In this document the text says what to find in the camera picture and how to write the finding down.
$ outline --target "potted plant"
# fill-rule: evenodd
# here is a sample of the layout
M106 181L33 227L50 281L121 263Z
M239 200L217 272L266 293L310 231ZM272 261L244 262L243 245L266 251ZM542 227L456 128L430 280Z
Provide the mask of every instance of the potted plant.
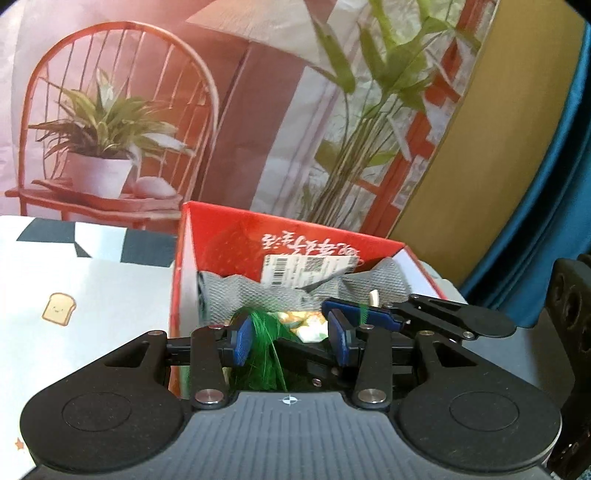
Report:
M164 161L166 150L194 152L174 134L177 128L159 121L160 108L140 97L115 94L115 88L102 70L96 72L96 98L81 90L70 90L51 82L65 96L59 102L66 118L29 125L46 133L50 148L44 159L66 151L65 172L72 188L102 198L118 198L136 167L139 174L145 157Z

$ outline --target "poster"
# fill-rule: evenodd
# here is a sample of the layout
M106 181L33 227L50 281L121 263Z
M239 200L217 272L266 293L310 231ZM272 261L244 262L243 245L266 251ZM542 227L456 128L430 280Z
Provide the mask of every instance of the poster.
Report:
M0 18L0 213L175 233L193 199L387 236L495 9L19 0Z

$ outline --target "open cardboard box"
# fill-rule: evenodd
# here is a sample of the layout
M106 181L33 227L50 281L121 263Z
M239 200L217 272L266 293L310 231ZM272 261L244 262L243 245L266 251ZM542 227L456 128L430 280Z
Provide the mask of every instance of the open cardboard box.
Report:
M269 255L359 257L356 271L394 257L413 293L445 299L405 244L362 233L200 202L184 204L173 277L170 336L189 336L201 326L197 271L239 274L261 281ZM331 258L339 262L344 258Z

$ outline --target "cartoon bread slice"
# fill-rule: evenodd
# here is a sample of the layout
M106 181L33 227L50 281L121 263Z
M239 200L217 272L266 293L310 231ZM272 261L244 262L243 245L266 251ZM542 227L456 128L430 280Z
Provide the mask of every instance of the cartoon bread slice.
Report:
M76 301L72 297L65 293L52 293L41 318L65 327L75 309Z

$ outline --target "wall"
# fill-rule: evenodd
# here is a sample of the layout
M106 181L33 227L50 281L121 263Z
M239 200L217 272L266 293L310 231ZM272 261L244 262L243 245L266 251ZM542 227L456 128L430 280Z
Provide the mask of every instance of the wall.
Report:
M499 0L463 105L392 232L460 284L530 184L560 118L583 21L562 0Z

